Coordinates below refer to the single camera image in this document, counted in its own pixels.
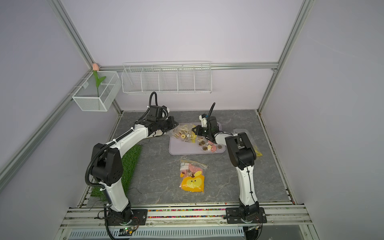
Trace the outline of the clear ziploc bag of cookies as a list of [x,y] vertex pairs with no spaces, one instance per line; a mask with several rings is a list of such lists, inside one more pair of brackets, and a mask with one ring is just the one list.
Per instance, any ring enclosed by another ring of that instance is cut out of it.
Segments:
[[239,133],[246,133],[252,146],[253,146],[253,149],[255,150],[256,152],[256,156],[257,157],[261,157],[263,154],[261,153],[261,151],[259,150],[254,138],[252,137],[251,133],[247,130],[247,129],[234,129],[233,130],[233,134],[239,134]]

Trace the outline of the ziploc bag with small cookies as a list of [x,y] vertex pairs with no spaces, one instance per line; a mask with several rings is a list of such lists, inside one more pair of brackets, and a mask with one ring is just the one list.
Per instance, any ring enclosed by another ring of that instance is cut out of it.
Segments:
[[196,125],[194,124],[178,125],[170,130],[167,135],[184,143],[195,143],[197,138],[197,135],[193,132],[193,128],[195,127]]

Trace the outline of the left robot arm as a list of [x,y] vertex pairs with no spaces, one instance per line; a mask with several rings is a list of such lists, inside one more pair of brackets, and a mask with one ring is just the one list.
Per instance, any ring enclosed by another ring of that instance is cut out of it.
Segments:
[[170,110],[166,106],[160,106],[157,93],[152,92],[146,112],[127,132],[106,144],[94,146],[86,169],[85,182],[106,197],[107,217],[115,217],[124,225],[130,224],[134,218],[122,183],[123,156],[140,141],[163,136],[177,126],[174,117],[170,116]]

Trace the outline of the ziploc bag with yellow toy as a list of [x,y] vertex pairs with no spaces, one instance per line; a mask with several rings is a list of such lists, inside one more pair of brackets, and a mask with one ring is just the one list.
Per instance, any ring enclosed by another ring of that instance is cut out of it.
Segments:
[[207,165],[200,162],[181,159],[180,188],[186,192],[203,193],[205,191],[205,171]]

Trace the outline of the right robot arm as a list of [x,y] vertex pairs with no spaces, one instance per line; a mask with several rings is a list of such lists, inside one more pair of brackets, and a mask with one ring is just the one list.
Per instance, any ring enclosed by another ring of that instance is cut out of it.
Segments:
[[232,134],[220,130],[216,118],[212,116],[215,105],[212,104],[208,114],[199,116],[201,124],[192,131],[214,144],[226,146],[230,161],[236,168],[240,186],[239,206],[227,208],[224,219],[229,224],[262,225],[266,222],[265,212],[258,202],[253,177],[257,154],[247,133]]

